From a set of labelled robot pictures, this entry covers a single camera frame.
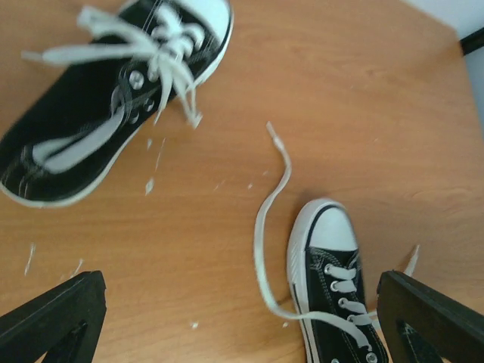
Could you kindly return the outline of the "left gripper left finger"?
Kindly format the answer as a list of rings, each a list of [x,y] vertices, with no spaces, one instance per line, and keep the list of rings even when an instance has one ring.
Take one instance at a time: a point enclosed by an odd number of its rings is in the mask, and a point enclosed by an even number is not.
[[[2,362],[91,362],[106,315],[101,271],[84,271],[1,317]]]

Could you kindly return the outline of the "white lace of sneaker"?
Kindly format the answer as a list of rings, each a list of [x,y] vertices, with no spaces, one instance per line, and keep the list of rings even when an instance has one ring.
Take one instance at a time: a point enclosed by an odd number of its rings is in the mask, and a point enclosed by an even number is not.
[[[147,63],[147,78],[160,82],[161,96],[158,111],[168,103],[169,94],[175,90],[181,99],[188,123],[197,128],[202,114],[196,105],[196,82],[185,62],[194,51],[201,49],[205,34],[197,24],[184,25],[170,5],[160,5],[154,11],[158,25],[146,33],[121,18],[97,8],[85,6],[77,17],[77,25],[99,39],[117,36],[124,43],[68,45],[50,48],[42,53],[23,51],[22,57],[54,66],[85,64],[94,61],[131,57]]]
[[[266,128],[285,165],[254,226],[254,266],[266,306],[281,318],[299,322],[308,362],[387,362],[377,313],[368,311],[365,301],[355,231],[346,209],[335,200],[315,199],[300,210],[287,246],[287,280],[295,310],[276,301],[265,269],[265,220],[290,180],[292,164],[271,123]]]

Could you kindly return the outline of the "black canvas sneaker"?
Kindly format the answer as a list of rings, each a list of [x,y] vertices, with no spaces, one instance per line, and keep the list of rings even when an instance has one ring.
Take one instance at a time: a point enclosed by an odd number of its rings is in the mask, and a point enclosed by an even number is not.
[[[184,25],[203,28],[201,49],[185,58],[197,90],[228,48],[232,7],[227,1],[129,1],[112,15],[151,33],[160,5],[170,5]],[[92,43],[124,41],[92,36],[84,45]],[[68,206],[86,197],[143,123],[163,112],[161,84],[147,78],[145,61],[126,57],[62,67],[60,78],[1,140],[1,190],[24,206]]]
[[[308,362],[387,362],[365,302],[359,248],[341,204],[308,202],[294,222],[287,247],[287,280],[296,312],[328,313],[364,335],[368,344],[325,321],[300,321]]]

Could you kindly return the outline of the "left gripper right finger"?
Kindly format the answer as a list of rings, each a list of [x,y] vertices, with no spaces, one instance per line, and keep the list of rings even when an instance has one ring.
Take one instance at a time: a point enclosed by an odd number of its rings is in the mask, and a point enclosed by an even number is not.
[[[482,362],[483,315],[399,272],[386,271],[377,315],[394,362]]]

